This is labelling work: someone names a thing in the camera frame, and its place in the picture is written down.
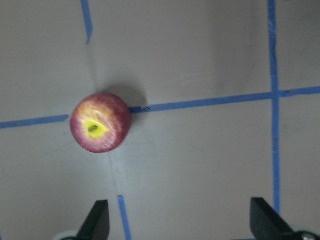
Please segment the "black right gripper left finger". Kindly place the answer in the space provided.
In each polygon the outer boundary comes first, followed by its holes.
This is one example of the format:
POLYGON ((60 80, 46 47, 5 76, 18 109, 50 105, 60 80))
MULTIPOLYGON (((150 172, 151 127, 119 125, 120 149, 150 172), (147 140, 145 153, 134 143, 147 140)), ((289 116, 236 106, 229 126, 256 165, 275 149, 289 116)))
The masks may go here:
POLYGON ((76 235, 77 240, 107 240, 110 234, 108 200, 97 200, 76 235))

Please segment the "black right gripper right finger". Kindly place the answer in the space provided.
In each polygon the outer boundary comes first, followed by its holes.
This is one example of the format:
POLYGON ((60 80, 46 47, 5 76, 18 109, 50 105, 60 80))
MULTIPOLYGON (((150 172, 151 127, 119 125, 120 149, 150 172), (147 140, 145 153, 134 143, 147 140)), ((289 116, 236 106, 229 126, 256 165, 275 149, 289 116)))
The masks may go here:
POLYGON ((294 240, 296 233, 262 197, 250 199, 250 230, 256 240, 294 240))

